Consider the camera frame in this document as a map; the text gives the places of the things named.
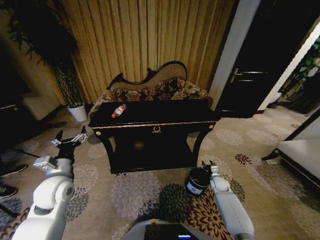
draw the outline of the black wooden table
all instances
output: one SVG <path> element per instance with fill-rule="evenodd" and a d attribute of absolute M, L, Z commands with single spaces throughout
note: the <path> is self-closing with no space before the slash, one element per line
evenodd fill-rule
<path fill-rule="evenodd" d="M 112 118 L 123 103 L 127 109 Z M 197 99 L 106 102 L 89 127 L 104 144 L 114 174 L 196 166 L 201 142 L 218 120 L 207 102 Z M 187 137 L 194 132 L 200 133 L 191 151 Z"/>

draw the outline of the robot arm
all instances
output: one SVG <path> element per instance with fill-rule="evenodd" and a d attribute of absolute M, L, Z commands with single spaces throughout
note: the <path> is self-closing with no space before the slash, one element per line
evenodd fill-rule
<path fill-rule="evenodd" d="M 254 240 L 254 225 L 229 182 L 219 175 L 218 166 L 211 166 L 211 172 L 211 189 L 229 233 L 235 240 Z"/>
<path fill-rule="evenodd" d="M 35 189 L 30 212 L 15 231 L 13 240 L 62 239 L 66 226 L 66 208 L 75 193 L 72 167 L 74 150 L 87 137 L 84 127 L 81 134 L 65 140 L 61 140 L 61 131 L 52 141 L 60 149 L 56 159 L 46 156 L 34 162 L 36 168 L 45 172 L 47 179 Z"/>

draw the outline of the patterned carpet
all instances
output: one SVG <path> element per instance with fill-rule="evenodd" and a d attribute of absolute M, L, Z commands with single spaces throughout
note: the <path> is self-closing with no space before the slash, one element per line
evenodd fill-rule
<path fill-rule="evenodd" d="M 249 119 L 221 119 L 202 142 L 198 162 L 212 160 L 219 166 L 247 210 L 257 240 L 320 239 L 320 202 L 284 167 L 261 161 L 305 119 L 280 106 L 268 108 Z M 39 156 L 55 156 L 58 149 L 50 140 L 57 132 L 63 129 L 65 138 L 73 137 L 83 125 L 66 109 L 52 122 L 60 121 L 67 125 L 51 128 L 18 147 Z M 219 240 L 232 239 L 211 190 L 198 198 L 186 193 L 184 181 L 190 169 L 110 174 L 104 146 L 92 133 L 75 151 L 76 191 L 66 211 L 64 240 L 118 240 L 137 221 L 154 217 L 187 223 Z M 190 134 L 188 143 L 194 143 L 196 135 Z M 8 164 L 31 165 L 35 160 L 9 150 L 2 158 Z M 8 239 L 25 218 L 33 191 L 44 179 L 44 173 L 32 166 L 5 178 L 19 192 L 1 204 L 21 215 L 11 219 L 0 212 L 1 239 Z"/>

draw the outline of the person's foot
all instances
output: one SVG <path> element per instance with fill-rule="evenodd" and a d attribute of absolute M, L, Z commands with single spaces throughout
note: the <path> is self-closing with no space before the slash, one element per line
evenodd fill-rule
<path fill-rule="evenodd" d="M 0 170 L 0 177 L 3 178 L 10 174 L 15 174 L 25 170 L 28 167 L 28 164 L 21 164 L 18 166 L 8 167 L 7 169 Z"/>
<path fill-rule="evenodd" d="M 18 189 L 14 186 L 2 185 L 0 186 L 0 199 L 5 199 L 15 195 Z"/>

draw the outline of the wall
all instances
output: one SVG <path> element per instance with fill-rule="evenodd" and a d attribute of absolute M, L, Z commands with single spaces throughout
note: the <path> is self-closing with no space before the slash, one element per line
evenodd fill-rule
<path fill-rule="evenodd" d="M 299 139 L 318 139 L 318 138 L 320 138 L 320 117 L 318 117 L 316 120 L 314 120 L 302 132 L 300 132 L 294 138 L 294 140 L 299 140 Z"/>
<path fill-rule="evenodd" d="M 31 93 L 23 95 L 23 104 L 29 109 L 36 120 L 41 120 L 60 105 L 50 83 L 55 83 L 56 78 L 48 65 L 37 64 L 39 57 L 35 54 L 32 60 L 25 53 L 27 48 L 9 39 L 8 18 L 5 11 L 0 11 L 0 44 L 5 50 L 9 60 L 15 66 L 21 78 L 25 81 Z"/>
<path fill-rule="evenodd" d="M 275 96 L 275 94 L 279 91 L 281 86 L 285 83 L 285 81 L 288 79 L 288 77 L 291 75 L 291 73 L 295 70 L 297 65 L 300 63 L 302 58 L 306 55 L 308 50 L 311 48 L 311 46 L 314 44 L 314 42 L 317 40 L 317 38 L 320 36 L 320 22 L 316 24 L 313 31 L 310 33 L 309 37 L 305 40 L 302 47 L 299 49 L 297 54 L 294 56 L 292 61 L 289 63 L 288 67 L 284 70 L 283 74 L 280 76 L 279 80 L 276 82 L 276 84 L 271 89 L 270 93 L 267 95 L 263 103 L 258 108 L 259 110 L 265 110 L 267 105 L 270 103 L 271 99 Z"/>
<path fill-rule="evenodd" d="M 211 107 L 213 110 L 216 108 L 221 94 L 225 88 L 259 4 L 260 0 L 239 1 L 218 67 L 212 81 L 212 85 L 209 90 L 209 94 L 213 96 L 214 99 L 214 103 Z"/>

